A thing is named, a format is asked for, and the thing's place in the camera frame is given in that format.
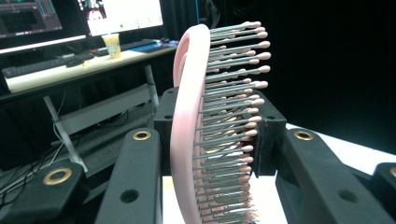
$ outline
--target desk leg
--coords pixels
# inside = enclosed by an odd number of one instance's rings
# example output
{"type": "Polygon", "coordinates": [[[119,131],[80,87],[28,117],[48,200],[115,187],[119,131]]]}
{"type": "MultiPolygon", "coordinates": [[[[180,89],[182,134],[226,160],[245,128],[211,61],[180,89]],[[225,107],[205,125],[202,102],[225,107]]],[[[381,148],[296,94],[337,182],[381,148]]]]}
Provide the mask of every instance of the desk leg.
{"type": "Polygon", "coordinates": [[[61,135],[62,140],[64,141],[64,145],[66,146],[67,151],[69,152],[70,161],[80,164],[82,166],[82,168],[84,169],[84,171],[88,172],[87,166],[85,165],[85,163],[82,160],[82,158],[76,152],[76,149],[74,148],[73,143],[70,140],[69,135],[64,130],[64,125],[62,124],[62,121],[59,118],[59,115],[56,112],[55,107],[52,104],[52,101],[50,100],[50,98],[48,96],[45,96],[44,97],[44,102],[46,103],[47,108],[49,109],[49,112],[50,112],[50,114],[52,116],[52,121],[54,122],[54,124],[56,126],[56,129],[58,129],[58,132],[61,135]]]}
{"type": "Polygon", "coordinates": [[[152,103],[152,113],[157,112],[157,107],[160,104],[158,101],[157,89],[155,87],[154,77],[152,76],[151,65],[145,66],[146,79],[148,81],[148,92],[152,103]]]}

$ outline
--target metal bristle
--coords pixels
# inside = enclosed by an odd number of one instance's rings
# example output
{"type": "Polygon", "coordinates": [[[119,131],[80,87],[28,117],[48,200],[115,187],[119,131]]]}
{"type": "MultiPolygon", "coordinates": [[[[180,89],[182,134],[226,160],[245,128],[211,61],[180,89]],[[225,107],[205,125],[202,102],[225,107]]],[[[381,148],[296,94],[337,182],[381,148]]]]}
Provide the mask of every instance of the metal bristle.
{"type": "MultiPolygon", "coordinates": [[[[267,33],[259,22],[210,30],[211,46],[252,38],[265,38],[267,33]]],[[[193,156],[194,188],[202,223],[250,223],[256,220],[249,193],[248,154],[253,147],[249,141],[257,134],[255,127],[261,121],[258,105],[264,103],[254,89],[267,86],[263,81],[245,78],[226,81],[246,75],[269,71],[269,66],[256,69],[233,69],[242,64],[257,64],[271,57],[268,52],[256,55],[252,49],[268,48],[269,42],[227,49],[214,47],[209,51],[202,107],[198,112],[200,123],[195,127],[199,136],[194,147],[200,153],[193,156]]]]}

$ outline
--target hairbrush bristle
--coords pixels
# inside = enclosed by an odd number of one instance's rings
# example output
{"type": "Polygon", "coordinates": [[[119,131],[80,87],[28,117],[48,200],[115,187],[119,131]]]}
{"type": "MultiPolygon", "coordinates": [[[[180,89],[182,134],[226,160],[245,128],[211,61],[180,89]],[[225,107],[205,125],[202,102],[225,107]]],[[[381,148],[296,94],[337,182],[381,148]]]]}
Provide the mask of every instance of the hairbrush bristle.
{"type": "Polygon", "coordinates": [[[250,78],[270,70],[258,66],[271,57],[268,41],[227,48],[223,44],[267,37],[260,22],[208,30],[191,27],[177,49],[174,83],[179,86],[171,135],[171,168],[180,210],[186,223],[251,223],[257,212],[249,193],[253,158],[249,143],[262,120],[252,94],[266,88],[250,78]]]}

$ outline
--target plastic cup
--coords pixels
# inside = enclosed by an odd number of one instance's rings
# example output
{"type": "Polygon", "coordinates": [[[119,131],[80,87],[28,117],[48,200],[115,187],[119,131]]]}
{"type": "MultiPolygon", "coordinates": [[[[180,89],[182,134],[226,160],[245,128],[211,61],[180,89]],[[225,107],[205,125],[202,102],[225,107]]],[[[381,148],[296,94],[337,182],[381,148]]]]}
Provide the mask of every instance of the plastic cup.
{"type": "Polygon", "coordinates": [[[102,35],[102,38],[105,41],[110,58],[119,58],[121,56],[119,34],[102,35]]]}

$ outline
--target desk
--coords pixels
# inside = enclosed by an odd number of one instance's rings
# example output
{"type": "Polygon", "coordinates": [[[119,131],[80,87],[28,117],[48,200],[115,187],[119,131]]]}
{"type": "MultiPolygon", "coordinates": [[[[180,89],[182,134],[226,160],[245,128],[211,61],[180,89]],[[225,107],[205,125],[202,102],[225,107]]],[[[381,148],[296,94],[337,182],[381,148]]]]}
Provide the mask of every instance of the desk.
{"type": "Polygon", "coordinates": [[[15,104],[33,97],[43,97],[52,120],[67,147],[70,160],[81,164],[87,172],[88,168],[76,152],[69,135],[149,100],[153,106],[152,113],[155,113],[159,101],[149,61],[174,53],[175,50],[176,47],[159,49],[151,53],[126,50],[118,59],[110,59],[108,55],[95,57],[75,67],[60,66],[21,77],[9,78],[6,79],[6,83],[11,94],[0,97],[0,105],[15,104]],[[99,77],[111,76],[111,70],[131,65],[145,67],[147,84],[70,114],[61,117],[58,115],[50,99],[52,92],[66,90],[99,77]]]}
{"type": "MultiPolygon", "coordinates": [[[[287,129],[300,128],[292,124],[287,129]]],[[[368,175],[382,162],[396,162],[396,156],[372,148],[359,146],[325,134],[318,134],[337,157],[346,165],[361,170],[368,175]]],[[[250,192],[259,214],[259,223],[287,224],[282,204],[279,200],[275,176],[260,176],[250,179],[250,192]]],[[[172,178],[163,178],[163,224],[184,223],[178,209],[172,178]]]]}

